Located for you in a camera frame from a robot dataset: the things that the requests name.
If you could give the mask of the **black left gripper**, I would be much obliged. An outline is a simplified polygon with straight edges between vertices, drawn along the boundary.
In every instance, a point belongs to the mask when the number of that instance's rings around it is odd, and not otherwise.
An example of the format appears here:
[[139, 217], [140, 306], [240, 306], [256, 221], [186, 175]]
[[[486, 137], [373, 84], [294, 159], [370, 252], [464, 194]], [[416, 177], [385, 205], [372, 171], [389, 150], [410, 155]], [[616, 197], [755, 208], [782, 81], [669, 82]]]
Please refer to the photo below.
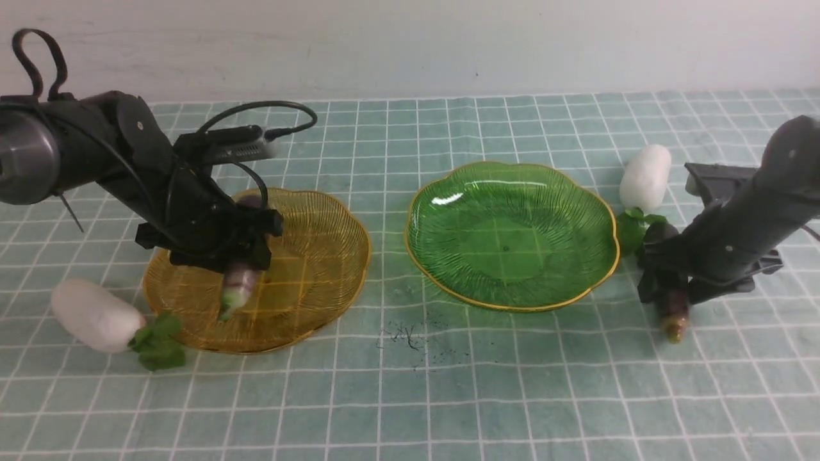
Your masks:
[[[268, 159], [272, 150], [272, 144], [210, 148], [204, 163], [197, 157], [173, 156], [169, 178], [155, 189], [160, 208], [138, 225], [135, 243], [166, 249], [176, 266], [215, 273], [226, 273], [240, 263], [255, 271], [269, 269], [268, 239], [282, 236], [284, 218], [269, 205], [267, 185], [248, 163]], [[250, 176], [256, 184], [248, 195], [250, 202], [226, 195], [210, 176], [214, 165], [237, 166]]]

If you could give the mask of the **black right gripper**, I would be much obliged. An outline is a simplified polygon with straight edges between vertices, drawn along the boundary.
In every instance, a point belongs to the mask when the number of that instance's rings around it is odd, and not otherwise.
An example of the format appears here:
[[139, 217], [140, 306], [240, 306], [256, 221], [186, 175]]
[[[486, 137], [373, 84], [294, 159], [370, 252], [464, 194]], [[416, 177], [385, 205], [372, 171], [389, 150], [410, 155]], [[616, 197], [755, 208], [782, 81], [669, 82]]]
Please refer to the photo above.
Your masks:
[[645, 231], [637, 251], [643, 275], [637, 285], [641, 303], [684, 300], [698, 305], [721, 296], [749, 293], [755, 276], [772, 275], [783, 268], [776, 249], [745, 251], [700, 234], [701, 218], [682, 232], [667, 222], [655, 222]]

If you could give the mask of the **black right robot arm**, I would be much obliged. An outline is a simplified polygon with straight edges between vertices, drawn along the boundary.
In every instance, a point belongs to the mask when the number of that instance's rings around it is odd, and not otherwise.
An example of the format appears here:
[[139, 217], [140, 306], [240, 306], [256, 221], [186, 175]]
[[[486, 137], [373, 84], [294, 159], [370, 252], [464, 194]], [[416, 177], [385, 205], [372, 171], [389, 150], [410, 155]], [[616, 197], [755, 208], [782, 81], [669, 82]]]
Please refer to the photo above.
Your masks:
[[638, 251], [643, 303], [691, 305], [755, 289], [783, 266], [777, 245], [818, 217], [819, 125], [801, 115], [776, 129], [761, 166], [686, 163], [703, 211], [679, 232], [654, 223]]

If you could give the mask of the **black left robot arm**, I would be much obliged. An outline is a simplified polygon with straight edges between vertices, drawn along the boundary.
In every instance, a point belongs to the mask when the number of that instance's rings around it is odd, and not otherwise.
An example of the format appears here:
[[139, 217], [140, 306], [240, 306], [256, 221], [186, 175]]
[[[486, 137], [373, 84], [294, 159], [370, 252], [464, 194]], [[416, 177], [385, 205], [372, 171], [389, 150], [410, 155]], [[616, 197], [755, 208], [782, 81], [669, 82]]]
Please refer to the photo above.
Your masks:
[[27, 206], [99, 184], [142, 219], [135, 243], [165, 249], [177, 266], [224, 273], [270, 267], [283, 216], [239, 204], [185, 146], [172, 144], [141, 98], [2, 98], [2, 202]]

